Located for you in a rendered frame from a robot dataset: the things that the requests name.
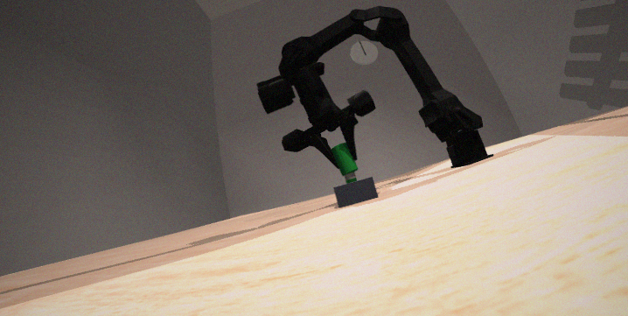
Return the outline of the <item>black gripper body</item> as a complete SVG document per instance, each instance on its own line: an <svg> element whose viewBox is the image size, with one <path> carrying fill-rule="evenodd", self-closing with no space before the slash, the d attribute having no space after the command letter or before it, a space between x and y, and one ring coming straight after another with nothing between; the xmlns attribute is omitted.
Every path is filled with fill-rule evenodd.
<svg viewBox="0 0 628 316"><path fill-rule="evenodd" d="M309 146L304 144L305 140L315 135L321 136L323 131L344 118L354 114L366 116L375 110L373 98L367 91L362 90L347 99L349 106L338 111L328 90L322 85L306 90L299 101L304 106L312 127L305 131L295 129L284 136L282 145L285 151L301 151Z"/></svg>

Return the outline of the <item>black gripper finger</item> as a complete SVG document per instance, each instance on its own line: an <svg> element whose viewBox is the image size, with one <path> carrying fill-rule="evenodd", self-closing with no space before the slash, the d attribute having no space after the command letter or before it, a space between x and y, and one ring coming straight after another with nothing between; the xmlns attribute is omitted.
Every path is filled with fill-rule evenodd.
<svg viewBox="0 0 628 316"><path fill-rule="evenodd" d="M355 151L356 145L355 145L355 139L354 139L354 128L355 128L355 124L357 123L358 123L358 120L354 117L354 115L350 115L338 122L339 127L344 135L345 141L347 143L349 151L352 154L354 161L357 160L356 151Z"/></svg>
<svg viewBox="0 0 628 316"><path fill-rule="evenodd" d="M338 168L338 164L332 154L331 148L328 145L326 138L315 135L305 140L304 144L317 148Z"/></svg>

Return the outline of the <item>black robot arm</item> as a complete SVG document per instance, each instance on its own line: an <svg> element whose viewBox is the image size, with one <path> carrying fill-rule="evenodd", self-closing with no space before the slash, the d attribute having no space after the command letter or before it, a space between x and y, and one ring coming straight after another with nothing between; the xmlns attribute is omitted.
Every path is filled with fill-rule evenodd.
<svg viewBox="0 0 628 316"><path fill-rule="evenodd" d="M376 30L364 26L364 22L376 18L380 18ZM483 127L481 116L467 109L456 95L441 86L410 38L404 14L391 7L352 10L315 35L287 42L278 67L280 75L256 83L266 113L292 104L295 98L293 85L299 98L309 88L324 86L320 78L324 74L324 63L317 62L318 59L354 34L394 50L422 97L423 108L419 114L425 127L448 146L451 168L471 165L493 156L487 155L477 130Z"/></svg>

